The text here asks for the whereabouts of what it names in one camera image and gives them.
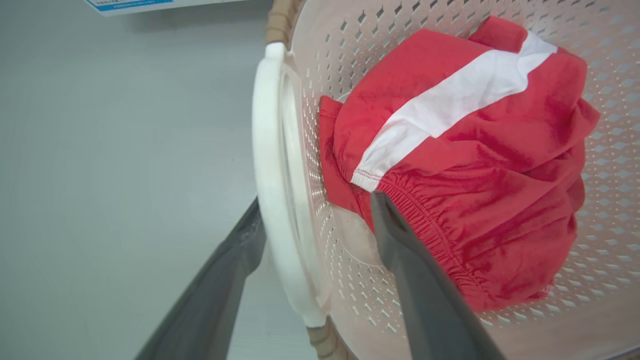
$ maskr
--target basket handle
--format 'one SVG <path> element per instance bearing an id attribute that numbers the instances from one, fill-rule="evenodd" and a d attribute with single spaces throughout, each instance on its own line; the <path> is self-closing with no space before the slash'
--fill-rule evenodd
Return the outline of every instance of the basket handle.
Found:
<path id="1" fill-rule="evenodd" d="M 266 43 L 281 42 L 291 50 L 293 28 L 298 20 L 304 0 L 274 0 L 269 12 Z"/>

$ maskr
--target seam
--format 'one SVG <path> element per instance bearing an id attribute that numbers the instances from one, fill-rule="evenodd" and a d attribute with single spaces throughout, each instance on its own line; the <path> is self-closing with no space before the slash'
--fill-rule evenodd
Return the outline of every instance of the seam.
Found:
<path id="1" fill-rule="evenodd" d="M 364 170 L 354 170 L 353 172 L 354 172 L 355 174 L 360 174 L 360 175 L 362 175 L 362 176 L 364 176 L 364 177 L 368 177 L 368 178 L 373 179 L 373 180 L 380 180 L 380 179 L 382 179 L 382 176 L 377 176 L 377 175 L 374 175 L 374 174 L 372 174 L 372 173 L 370 173 L 370 172 L 366 172 L 366 171 L 364 171 Z"/>

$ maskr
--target red clothing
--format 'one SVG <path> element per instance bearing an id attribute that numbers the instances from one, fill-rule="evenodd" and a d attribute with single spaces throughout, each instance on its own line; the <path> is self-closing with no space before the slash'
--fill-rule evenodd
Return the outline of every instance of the red clothing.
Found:
<path id="1" fill-rule="evenodd" d="M 386 193 L 474 311 L 548 293 L 576 237 L 586 64 L 505 20 L 468 40 L 420 31 L 344 105 L 321 100 L 329 201 L 373 230 Z"/>

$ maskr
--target red fabric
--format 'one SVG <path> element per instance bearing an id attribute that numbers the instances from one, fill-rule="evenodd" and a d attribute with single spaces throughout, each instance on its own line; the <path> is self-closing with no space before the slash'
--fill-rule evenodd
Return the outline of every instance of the red fabric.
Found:
<path id="1" fill-rule="evenodd" d="M 420 31 L 388 54 L 345 105 L 321 99 L 329 201 L 373 230 L 369 193 L 349 180 L 404 103 L 490 49 L 519 52 L 527 32 L 490 17 L 464 40 Z M 584 202 L 584 138 L 600 114 L 580 98 L 586 64 L 560 49 L 529 85 L 427 138 L 380 181 L 474 311 L 547 295 L 576 237 Z"/>

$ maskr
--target diamond-shaped hole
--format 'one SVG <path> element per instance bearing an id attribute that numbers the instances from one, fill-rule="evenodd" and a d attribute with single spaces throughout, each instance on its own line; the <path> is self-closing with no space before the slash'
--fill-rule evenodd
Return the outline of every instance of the diamond-shaped hole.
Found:
<path id="1" fill-rule="evenodd" d="M 625 71 L 627 71 L 627 70 L 628 70 L 628 69 L 630 69 L 630 68 L 631 68 L 631 65 L 629 65 L 629 64 L 622 64 L 622 65 L 620 65 L 620 66 L 616 69 L 616 72 L 625 72 Z"/>

